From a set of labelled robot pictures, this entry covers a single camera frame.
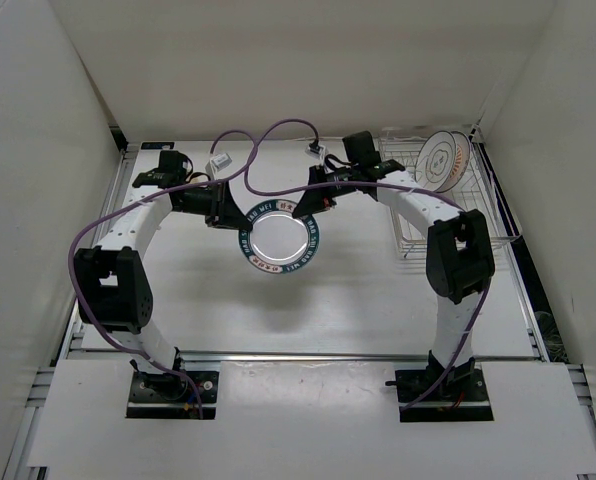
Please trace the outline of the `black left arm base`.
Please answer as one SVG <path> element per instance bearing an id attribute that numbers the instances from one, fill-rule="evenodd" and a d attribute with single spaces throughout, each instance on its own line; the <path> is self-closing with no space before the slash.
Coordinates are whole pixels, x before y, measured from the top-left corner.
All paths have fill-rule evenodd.
<path id="1" fill-rule="evenodd" d="M 187 371 L 192 380 L 134 369 L 126 413 L 129 419 L 214 420 L 220 373 Z"/>

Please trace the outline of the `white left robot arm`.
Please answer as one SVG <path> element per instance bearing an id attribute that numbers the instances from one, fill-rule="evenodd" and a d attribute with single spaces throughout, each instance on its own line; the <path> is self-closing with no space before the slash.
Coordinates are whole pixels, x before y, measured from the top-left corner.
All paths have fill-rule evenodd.
<path id="1" fill-rule="evenodd" d="M 130 354 L 138 372 L 154 375 L 153 388 L 166 400 L 184 395 L 188 377 L 178 350 L 152 318 L 154 299 L 143 257 L 173 212 L 199 215 L 211 228 L 251 230 L 228 182 L 216 178 L 231 162 L 226 153 L 213 154 L 197 171 L 185 154 L 161 151 L 157 165 L 134 179 L 127 207 L 108 233 L 73 257 L 81 319 L 112 347 Z"/>

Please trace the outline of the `white plate green rim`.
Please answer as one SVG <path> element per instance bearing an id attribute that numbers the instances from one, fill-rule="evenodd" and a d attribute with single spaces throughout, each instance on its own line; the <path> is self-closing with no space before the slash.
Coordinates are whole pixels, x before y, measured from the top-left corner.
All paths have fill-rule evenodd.
<path id="1" fill-rule="evenodd" d="M 270 199 L 248 211 L 252 229 L 239 231 L 238 245 L 253 267 L 267 274 L 289 274 L 314 259 L 320 228 L 312 215 L 294 218 L 296 207 L 291 200 Z"/>

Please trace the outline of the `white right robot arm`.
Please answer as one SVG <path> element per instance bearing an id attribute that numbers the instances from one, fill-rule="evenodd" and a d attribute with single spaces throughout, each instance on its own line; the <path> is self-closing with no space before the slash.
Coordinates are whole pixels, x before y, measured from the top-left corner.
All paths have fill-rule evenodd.
<path id="1" fill-rule="evenodd" d="M 370 132 L 342 139 L 346 165 L 309 169 L 309 188 L 293 216 L 324 212 L 337 197 L 360 191 L 391 208 L 426 241 L 426 278 L 437 294 L 437 321 L 423 386 L 438 399 L 458 393 L 474 369 L 471 331 L 495 272 L 485 216 L 465 211 L 434 192 L 424 192 L 405 167 L 383 160 Z"/>

